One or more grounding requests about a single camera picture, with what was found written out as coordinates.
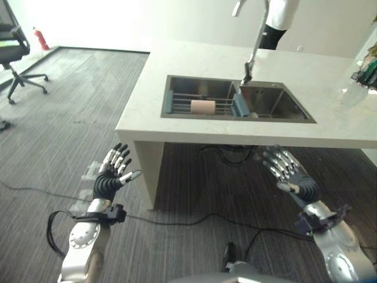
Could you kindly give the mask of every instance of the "faucet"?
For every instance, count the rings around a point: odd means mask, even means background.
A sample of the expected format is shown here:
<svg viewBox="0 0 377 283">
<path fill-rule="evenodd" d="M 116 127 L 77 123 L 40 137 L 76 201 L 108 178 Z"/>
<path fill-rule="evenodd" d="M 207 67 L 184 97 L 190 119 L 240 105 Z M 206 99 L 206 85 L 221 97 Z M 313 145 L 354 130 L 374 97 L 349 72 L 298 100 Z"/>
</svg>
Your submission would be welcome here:
<svg viewBox="0 0 377 283">
<path fill-rule="evenodd" d="M 236 6 L 233 9 L 233 13 L 232 13 L 233 17 L 237 17 L 239 15 L 244 1 L 245 0 L 238 0 L 237 1 Z M 259 34 L 258 34 L 257 40 L 255 42 L 253 52 L 250 54 L 249 60 L 247 62 L 245 62 L 245 64 L 244 64 L 245 75 L 244 75 L 244 77 L 241 81 L 241 85 L 247 85 L 249 83 L 249 81 L 252 80 L 252 70 L 253 70 L 253 66 L 254 66 L 254 62 L 255 62 L 255 55 L 256 55 L 257 50 L 259 48 L 260 42 L 262 40 L 262 36 L 263 36 L 263 33 L 264 33 L 264 26 L 266 25 L 267 16 L 269 14 L 269 8 L 270 8 L 269 0 L 264 0 L 264 15 L 263 15 L 262 21 L 260 23 Z"/>
</svg>

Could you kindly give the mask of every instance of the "white countertop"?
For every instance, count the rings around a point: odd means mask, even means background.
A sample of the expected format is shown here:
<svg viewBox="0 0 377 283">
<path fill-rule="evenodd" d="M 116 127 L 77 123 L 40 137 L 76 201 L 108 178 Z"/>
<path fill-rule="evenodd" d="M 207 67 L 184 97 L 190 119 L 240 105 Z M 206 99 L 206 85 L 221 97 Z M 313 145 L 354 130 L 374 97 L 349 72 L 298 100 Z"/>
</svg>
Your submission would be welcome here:
<svg viewBox="0 0 377 283">
<path fill-rule="evenodd" d="M 116 130 L 151 142 L 377 148 L 377 95 L 353 83 L 353 59 L 258 50 L 256 81 L 284 83 L 316 124 L 161 118 L 167 75 L 241 80 L 252 48 L 156 43 Z"/>
</svg>

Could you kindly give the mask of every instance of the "gray carpet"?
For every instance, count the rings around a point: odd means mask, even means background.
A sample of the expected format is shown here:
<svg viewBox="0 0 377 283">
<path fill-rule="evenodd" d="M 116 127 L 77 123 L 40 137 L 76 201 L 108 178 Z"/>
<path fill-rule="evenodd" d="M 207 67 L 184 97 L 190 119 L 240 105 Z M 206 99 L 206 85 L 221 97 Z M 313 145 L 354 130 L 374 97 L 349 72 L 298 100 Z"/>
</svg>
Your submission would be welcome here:
<svg viewBox="0 0 377 283">
<path fill-rule="evenodd" d="M 16 187 L 89 198 L 94 162 L 116 142 L 115 125 L 147 59 L 145 54 L 59 50 L 31 73 L 47 73 L 49 94 L 19 87 L 9 106 L 0 94 L 0 115 L 16 126 L 0 134 L 0 180 Z M 275 188 L 252 160 L 227 167 L 200 145 L 166 144 L 155 211 L 141 205 L 137 188 L 126 186 L 115 202 L 130 215 L 155 221 L 192 222 L 219 213 L 255 226 L 294 230 L 298 207 Z M 353 207 L 346 220 L 362 245 L 376 246 L 376 167 L 360 150 L 291 149 L 315 177 L 322 199 L 335 209 Z M 45 228 L 56 209 L 83 210 L 76 200 L 0 184 L 0 282 L 55 282 L 61 260 L 48 247 Z M 72 222 L 58 216 L 57 244 L 68 248 Z M 158 226 L 128 218 L 112 229 L 101 282 L 163 283 L 191 274 L 217 272 L 228 241 L 244 251 L 257 231 L 216 216 L 196 226 Z M 376 251 L 366 251 L 376 260 Z M 264 274 L 297 282 L 328 282 L 313 243 L 263 233 L 248 258 Z"/>
</svg>

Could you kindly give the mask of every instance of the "white shirt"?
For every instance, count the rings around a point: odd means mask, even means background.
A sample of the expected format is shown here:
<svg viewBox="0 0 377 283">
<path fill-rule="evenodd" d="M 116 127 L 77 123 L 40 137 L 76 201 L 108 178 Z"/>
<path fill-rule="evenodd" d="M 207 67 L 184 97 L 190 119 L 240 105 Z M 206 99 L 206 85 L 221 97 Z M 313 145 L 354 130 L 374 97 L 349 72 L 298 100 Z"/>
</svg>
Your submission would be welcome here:
<svg viewBox="0 0 377 283">
<path fill-rule="evenodd" d="M 266 24 L 279 31 L 289 29 L 298 5 L 299 0 L 270 0 Z"/>
</svg>

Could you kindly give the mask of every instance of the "stainless steel sink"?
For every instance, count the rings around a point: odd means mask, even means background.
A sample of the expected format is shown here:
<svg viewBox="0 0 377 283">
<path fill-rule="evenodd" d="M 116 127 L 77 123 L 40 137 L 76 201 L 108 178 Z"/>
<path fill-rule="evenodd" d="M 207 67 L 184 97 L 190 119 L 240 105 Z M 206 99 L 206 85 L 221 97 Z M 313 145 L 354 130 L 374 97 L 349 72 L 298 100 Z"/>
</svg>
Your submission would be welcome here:
<svg viewBox="0 0 377 283">
<path fill-rule="evenodd" d="M 239 80 L 169 75 L 161 116 L 184 119 L 316 123 L 284 84 L 252 81 L 248 86 L 240 87 L 240 83 Z M 236 101 L 240 99 L 244 111 L 236 107 Z M 214 100 L 215 114 L 191 114 L 191 100 Z"/>
</svg>

